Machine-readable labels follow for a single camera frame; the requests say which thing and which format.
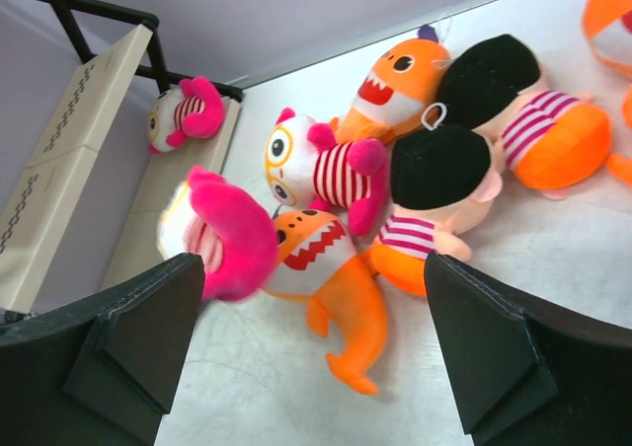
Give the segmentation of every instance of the pink plush toy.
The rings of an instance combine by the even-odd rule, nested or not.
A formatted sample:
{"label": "pink plush toy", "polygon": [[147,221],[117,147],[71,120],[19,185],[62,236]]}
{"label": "pink plush toy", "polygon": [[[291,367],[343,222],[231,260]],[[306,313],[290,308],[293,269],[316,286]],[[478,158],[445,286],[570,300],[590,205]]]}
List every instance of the pink plush toy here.
{"label": "pink plush toy", "polygon": [[224,121],[221,95],[206,78],[183,79],[149,112],[149,152],[170,152],[189,138],[210,138]]}
{"label": "pink plush toy", "polygon": [[265,170],[275,198],[298,209],[349,209],[354,236],[367,234],[388,191],[388,156],[379,140],[337,144],[327,123],[284,109],[266,145]]}
{"label": "pink plush toy", "polygon": [[273,221],[255,199],[200,166],[177,188],[158,225],[165,260],[202,257],[202,302],[239,301],[262,288],[277,265],[277,242]]}

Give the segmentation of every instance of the orange fish plush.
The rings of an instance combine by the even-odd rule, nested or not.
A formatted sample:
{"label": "orange fish plush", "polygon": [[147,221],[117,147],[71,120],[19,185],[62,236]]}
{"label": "orange fish plush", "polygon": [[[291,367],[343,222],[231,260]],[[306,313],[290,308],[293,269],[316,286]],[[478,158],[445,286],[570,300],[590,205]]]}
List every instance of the orange fish plush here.
{"label": "orange fish plush", "polygon": [[[632,79],[632,0],[588,0],[582,25],[596,59]],[[632,128],[632,87],[621,110]],[[632,186],[632,159],[611,155],[606,166],[616,178]]]}
{"label": "orange fish plush", "polygon": [[316,335],[327,336],[333,322],[345,347],[326,356],[332,374],[358,393],[377,394],[366,371],[386,344],[386,308],[347,230],[333,214],[311,209],[276,215],[273,222],[278,265],[265,291],[305,304],[307,327]]}
{"label": "orange fish plush", "polygon": [[347,116],[330,122],[337,142],[378,138],[387,144],[418,128],[449,58],[430,25],[386,51],[357,90]]}

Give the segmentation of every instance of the beige box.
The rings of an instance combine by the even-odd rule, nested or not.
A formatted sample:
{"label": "beige box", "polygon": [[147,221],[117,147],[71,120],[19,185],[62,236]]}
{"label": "beige box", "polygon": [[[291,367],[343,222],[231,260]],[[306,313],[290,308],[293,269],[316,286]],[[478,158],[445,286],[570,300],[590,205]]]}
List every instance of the beige box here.
{"label": "beige box", "polygon": [[78,66],[31,157],[30,168],[70,150],[99,151],[152,33],[143,26]]}
{"label": "beige box", "polygon": [[77,148],[28,168],[0,217],[0,306],[28,313],[97,160]]}

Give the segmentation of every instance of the orange pants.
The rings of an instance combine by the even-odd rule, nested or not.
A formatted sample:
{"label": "orange pants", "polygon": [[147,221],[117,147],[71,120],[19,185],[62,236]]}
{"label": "orange pants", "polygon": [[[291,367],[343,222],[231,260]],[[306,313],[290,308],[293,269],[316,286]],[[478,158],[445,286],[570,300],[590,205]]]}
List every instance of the orange pants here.
{"label": "orange pants", "polygon": [[513,172],[533,189],[571,186],[603,165],[611,145],[608,115],[597,106],[581,103],[557,119]]}

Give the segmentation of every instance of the purple fin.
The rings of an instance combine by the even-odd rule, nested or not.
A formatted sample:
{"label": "purple fin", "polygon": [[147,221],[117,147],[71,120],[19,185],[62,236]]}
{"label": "purple fin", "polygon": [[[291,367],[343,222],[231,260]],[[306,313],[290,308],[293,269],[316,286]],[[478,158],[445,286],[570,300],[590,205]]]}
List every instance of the purple fin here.
{"label": "purple fin", "polygon": [[436,35],[435,29],[428,24],[421,25],[417,30],[417,37],[421,39],[429,39],[430,41],[434,41],[438,43],[438,36]]}

